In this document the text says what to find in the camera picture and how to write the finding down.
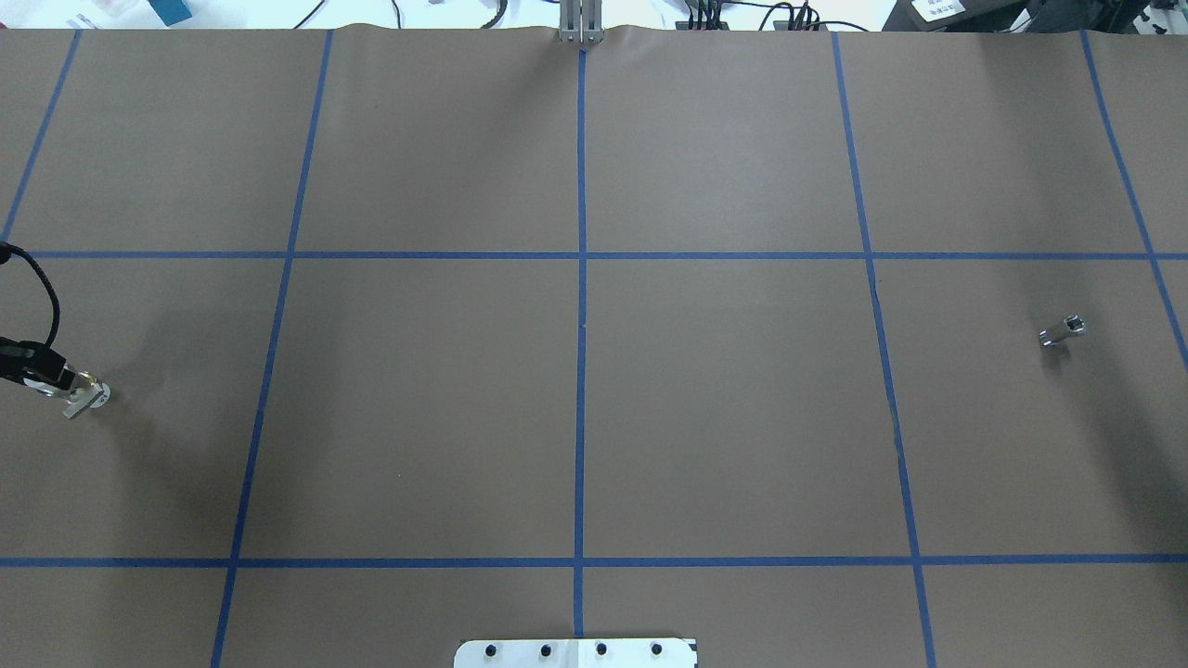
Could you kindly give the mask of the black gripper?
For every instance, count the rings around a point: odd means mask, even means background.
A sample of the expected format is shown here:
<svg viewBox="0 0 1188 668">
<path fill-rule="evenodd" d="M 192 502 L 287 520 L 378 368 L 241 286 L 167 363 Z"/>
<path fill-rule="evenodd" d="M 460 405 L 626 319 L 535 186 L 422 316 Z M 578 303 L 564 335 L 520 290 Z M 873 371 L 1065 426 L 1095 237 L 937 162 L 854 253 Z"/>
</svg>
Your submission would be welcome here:
<svg viewBox="0 0 1188 668">
<path fill-rule="evenodd" d="M 67 368 L 67 360 L 44 344 L 1 340 L 1 377 L 17 384 L 42 383 L 57 389 L 57 397 L 65 402 L 62 414 L 67 420 L 86 411 L 84 389 L 101 382 L 94 374 Z"/>
</svg>

